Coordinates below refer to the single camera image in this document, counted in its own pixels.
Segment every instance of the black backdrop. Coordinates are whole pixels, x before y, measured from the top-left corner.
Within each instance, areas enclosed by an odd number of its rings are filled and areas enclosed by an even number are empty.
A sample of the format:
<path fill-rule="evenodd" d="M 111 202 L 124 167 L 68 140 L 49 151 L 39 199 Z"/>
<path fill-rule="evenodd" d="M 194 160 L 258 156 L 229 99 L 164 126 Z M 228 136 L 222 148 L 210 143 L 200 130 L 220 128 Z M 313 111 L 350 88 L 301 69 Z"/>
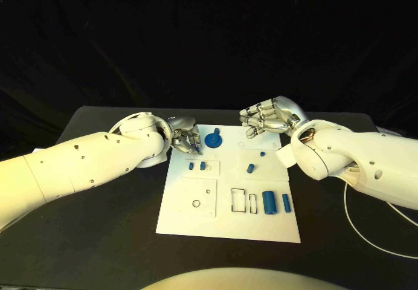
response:
<path fill-rule="evenodd" d="M 1 158 L 50 146 L 82 105 L 242 109 L 277 95 L 413 137 L 415 9 L 313 2 L 0 0 Z"/>

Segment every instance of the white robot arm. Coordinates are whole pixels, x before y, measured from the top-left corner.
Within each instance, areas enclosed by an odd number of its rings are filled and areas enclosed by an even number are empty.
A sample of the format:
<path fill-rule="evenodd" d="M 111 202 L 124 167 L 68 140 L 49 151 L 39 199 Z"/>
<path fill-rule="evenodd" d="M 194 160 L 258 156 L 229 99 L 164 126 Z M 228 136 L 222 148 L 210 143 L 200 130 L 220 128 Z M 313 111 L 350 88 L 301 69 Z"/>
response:
<path fill-rule="evenodd" d="M 248 138 L 264 131 L 285 133 L 290 144 L 277 156 L 285 167 L 298 164 L 315 180 L 334 176 L 362 193 L 418 210 L 418 141 L 354 133 L 324 120 L 308 120 L 298 105 L 279 96 L 241 111 Z"/>
<path fill-rule="evenodd" d="M 170 146 L 199 153 L 194 119 L 164 121 L 137 113 L 109 133 L 93 133 L 0 162 L 0 230 L 46 202 L 106 183 L 135 167 L 164 162 Z"/>

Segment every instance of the white cable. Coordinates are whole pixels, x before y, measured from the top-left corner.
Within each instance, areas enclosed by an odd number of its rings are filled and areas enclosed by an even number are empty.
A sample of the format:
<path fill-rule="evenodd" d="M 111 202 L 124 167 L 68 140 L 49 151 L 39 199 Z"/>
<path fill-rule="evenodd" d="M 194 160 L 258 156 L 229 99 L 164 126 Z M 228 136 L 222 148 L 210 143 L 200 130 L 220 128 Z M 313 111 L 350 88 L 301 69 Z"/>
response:
<path fill-rule="evenodd" d="M 346 210 L 346 186 L 344 186 L 344 210 Z M 379 246 L 376 246 L 364 237 L 363 237 L 363 235 L 360 234 L 360 232 L 357 231 L 357 229 L 356 229 L 356 227 L 354 227 L 354 225 L 353 225 L 353 222 L 350 221 L 350 216 L 349 216 L 349 212 L 347 212 L 347 210 L 346 210 L 346 218 L 347 218 L 347 220 L 349 220 L 349 222 L 350 222 L 350 226 L 353 227 L 353 229 L 354 229 L 354 232 L 359 234 L 359 236 L 362 237 L 362 239 L 376 248 L 376 249 L 379 249 L 380 251 L 383 251 L 383 252 L 386 252 L 386 253 L 389 253 L 389 254 L 392 254 L 392 255 L 395 255 L 395 256 L 399 256 L 399 257 L 403 257 L 403 258 L 409 258 L 409 259 L 415 259 L 415 260 L 418 260 L 418 257 L 413 257 L 413 256 L 408 256 L 408 255 L 402 255 L 402 254 L 398 254 L 398 253 L 395 253 L 395 252 L 390 252 L 390 251 L 388 251 L 386 249 L 382 249 Z"/>
<path fill-rule="evenodd" d="M 119 127 L 119 125 L 124 123 L 124 121 L 127 121 L 130 118 L 138 116 L 141 113 L 134 113 L 131 114 L 130 116 L 124 117 L 117 123 L 115 125 L 112 126 L 111 130 L 109 130 L 109 133 L 114 132 L 114 130 Z"/>
<path fill-rule="evenodd" d="M 412 222 L 412 224 L 416 225 L 416 227 L 418 227 L 418 223 L 393 207 L 393 205 L 389 204 L 389 203 L 388 203 L 388 205 L 401 214 L 401 216 L 405 218 L 405 220 L 408 220 L 409 222 Z"/>

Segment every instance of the small blue piece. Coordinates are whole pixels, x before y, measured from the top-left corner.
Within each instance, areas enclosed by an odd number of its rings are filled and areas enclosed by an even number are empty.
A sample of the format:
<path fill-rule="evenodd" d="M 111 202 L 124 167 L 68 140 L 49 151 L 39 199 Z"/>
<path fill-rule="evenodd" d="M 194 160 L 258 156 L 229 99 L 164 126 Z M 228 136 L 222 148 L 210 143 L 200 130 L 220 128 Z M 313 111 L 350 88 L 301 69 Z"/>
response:
<path fill-rule="evenodd" d="M 277 200 L 274 199 L 274 192 L 262 192 L 264 213 L 277 214 Z"/>
<path fill-rule="evenodd" d="M 219 135 L 219 128 L 215 128 L 213 133 L 204 137 L 204 144 L 209 148 L 217 148 L 222 144 L 222 137 Z"/>
<path fill-rule="evenodd" d="M 253 164 L 249 163 L 248 168 L 246 168 L 246 172 L 248 173 L 252 173 L 252 171 L 253 171 Z"/>
<path fill-rule="evenodd" d="M 282 196 L 282 204 L 285 205 L 285 212 L 290 213 L 291 209 L 290 209 L 290 198 L 287 196 L 287 194 L 281 195 Z"/>

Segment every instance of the black table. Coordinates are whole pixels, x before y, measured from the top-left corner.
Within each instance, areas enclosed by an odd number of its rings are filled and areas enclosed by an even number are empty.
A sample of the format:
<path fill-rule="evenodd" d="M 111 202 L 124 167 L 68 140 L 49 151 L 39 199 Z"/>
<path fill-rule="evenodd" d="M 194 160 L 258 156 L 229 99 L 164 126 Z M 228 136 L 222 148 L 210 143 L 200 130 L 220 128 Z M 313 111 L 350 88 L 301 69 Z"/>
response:
<path fill-rule="evenodd" d="M 128 114 L 193 116 L 200 124 L 241 125 L 236 111 L 82 107 L 59 143 L 106 131 Z M 376 131 L 364 114 L 308 113 L 356 132 Z M 217 267 L 294 272 L 350 289 L 416 289 L 418 261 L 376 250 L 344 216 L 336 178 L 290 168 L 301 244 L 155 234 L 168 162 L 34 210 L 0 235 L 0 285 L 138 289 L 180 273 Z M 418 255 L 418 230 L 385 202 L 347 191 L 353 223 L 383 248 Z M 403 210 L 412 217 L 416 213 Z"/>

